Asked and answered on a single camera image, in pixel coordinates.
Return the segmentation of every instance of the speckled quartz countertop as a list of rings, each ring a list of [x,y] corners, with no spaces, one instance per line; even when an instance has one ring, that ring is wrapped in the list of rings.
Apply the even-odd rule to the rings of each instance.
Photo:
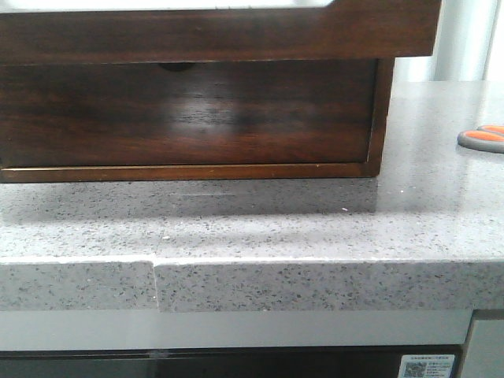
[[[487,123],[504,83],[404,83],[376,179],[0,185],[0,309],[502,309]]]

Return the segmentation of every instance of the sticker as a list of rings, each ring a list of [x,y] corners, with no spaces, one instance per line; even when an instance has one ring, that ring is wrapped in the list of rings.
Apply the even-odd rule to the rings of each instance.
[[[454,362],[453,354],[407,354],[398,378],[450,378]]]

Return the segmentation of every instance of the qr code label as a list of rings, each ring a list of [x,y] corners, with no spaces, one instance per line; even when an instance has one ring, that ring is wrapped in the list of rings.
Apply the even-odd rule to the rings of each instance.
[[[450,378],[453,354],[410,354],[402,356],[398,378]]]

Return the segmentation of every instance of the gray countertop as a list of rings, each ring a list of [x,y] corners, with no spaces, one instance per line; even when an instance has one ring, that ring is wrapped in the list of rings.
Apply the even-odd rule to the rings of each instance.
[[[0,185],[0,309],[504,308],[503,105],[396,84],[376,179]]]

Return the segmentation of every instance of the wooden box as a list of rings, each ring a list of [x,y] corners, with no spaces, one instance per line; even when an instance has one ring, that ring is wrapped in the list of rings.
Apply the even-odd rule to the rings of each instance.
[[[375,176],[394,57],[438,12],[0,14],[0,181]]]

